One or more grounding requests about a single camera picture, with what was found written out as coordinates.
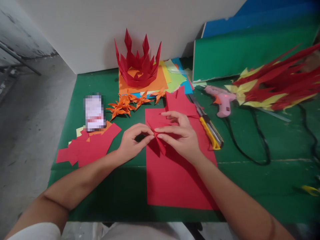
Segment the white wall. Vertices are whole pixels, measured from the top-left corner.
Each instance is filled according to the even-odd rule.
[[[77,74],[117,67],[114,38],[125,55],[126,28],[134,51],[147,33],[152,54],[162,41],[161,60],[181,57],[204,22],[233,16],[245,1],[17,0]]]
[[[55,53],[23,9],[14,0],[0,0],[0,41],[23,57],[35,58]],[[0,50],[0,64],[17,63]]]

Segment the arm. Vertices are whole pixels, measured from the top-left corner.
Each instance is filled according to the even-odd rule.
[[[174,139],[167,134],[158,137],[170,144],[197,170],[228,223],[240,239],[293,239],[288,231],[259,203],[227,178],[200,151],[197,135],[187,116],[177,112],[165,112],[179,126],[155,129],[159,133],[175,133]]]
[[[141,142],[136,136],[148,135]],[[120,147],[110,154],[64,176],[39,197],[19,218],[5,239],[41,222],[52,222],[63,232],[68,213],[92,192],[115,168],[135,157],[153,138],[151,129],[141,123],[124,132]]]

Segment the black power cord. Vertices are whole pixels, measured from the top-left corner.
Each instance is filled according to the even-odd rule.
[[[301,112],[302,112],[302,124],[303,124],[304,128],[307,130],[307,132],[313,138],[313,145],[311,147],[311,154],[317,160],[317,163],[319,164],[320,158],[317,154],[318,139],[316,138],[316,136],[313,134],[313,132],[310,130],[310,128],[307,125],[307,111],[306,111],[306,109],[301,104],[298,104],[298,107],[301,109]]]
[[[232,131],[232,127],[231,127],[231,124],[230,124],[230,119],[229,117],[226,117],[225,120],[227,122],[227,127],[229,129],[229,132],[230,132],[230,135],[231,135],[231,138],[232,138],[232,141],[234,143],[234,145],[236,146],[236,148],[239,150],[239,152],[245,156],[246,158],[248,158],[250,161],[254,162],[255,164],[257,165],[260,165],[260,166],[267,166],[271,163],[271,156],[270,156],[270,149],[269,149],[269,146],[268,146],[268,143],[267,143],[267,140],[266,138],[264,137],[261,129],[260,129],[260,126],[259,126],[259,123],[258,123],[258,119],[257,119],[257,115],[256,115],[256,112],[252,109],[252,108],[249,108],[252,116],[253,116],[253,120],[254,120],[254,123],[256,125],[256,128],[258,130],[258,134],[260,136],[260,138],[262,139],[262,143],[263,143],[263,147],[264,147],[264,150],[266,151],[266,155],[267,155],[267,160],[265,162],[258,162],[256,160],[254,160],[253,158],[249,157],[247,154],[245,154],[241,148],[239,147],[235,137],[234,137],[234,134],[233,134],[233,131]]]

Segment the yellow utility knife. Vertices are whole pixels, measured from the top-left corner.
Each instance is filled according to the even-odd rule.
[[[204,130],[206,131],[206,133],[211,141],[212,149],[213,150],[220,150],[223,146],[222,137],[220,136],[220,134],[218,133],[218,131],[216,130],[216,128],[212,124],[208,115],[203,111],[202,107],[199,105],[199,103],[197,102],[195,97],[192,95],[189,95],[189,97],[197,108],[197,112],[200,116],[200,122],[201,122]]]

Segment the hand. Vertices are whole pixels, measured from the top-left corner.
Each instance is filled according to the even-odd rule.
[[[137,142],[135,138],[140,134],[146,135],[146,137],[141,142]],[[116,150],[116,155],[122,162],[121,164],[138,155],[152,139],[154,139],[154,133],[145,124],[138,123],[126,130],[123,133],[120,147]]]
[[[182,157],[194,165],[199,156],[203,154],[199,148],[197,134],[190,125],[188,117],[176,111],[163,112],[161,115],[171,119],[171,122],[177,122],[179,126],[154,129],[155,132],[161,133],[158,134],[158,138],[171,145]],[[180,135],[180,138],[174,139],[162,133],[174,133]]]

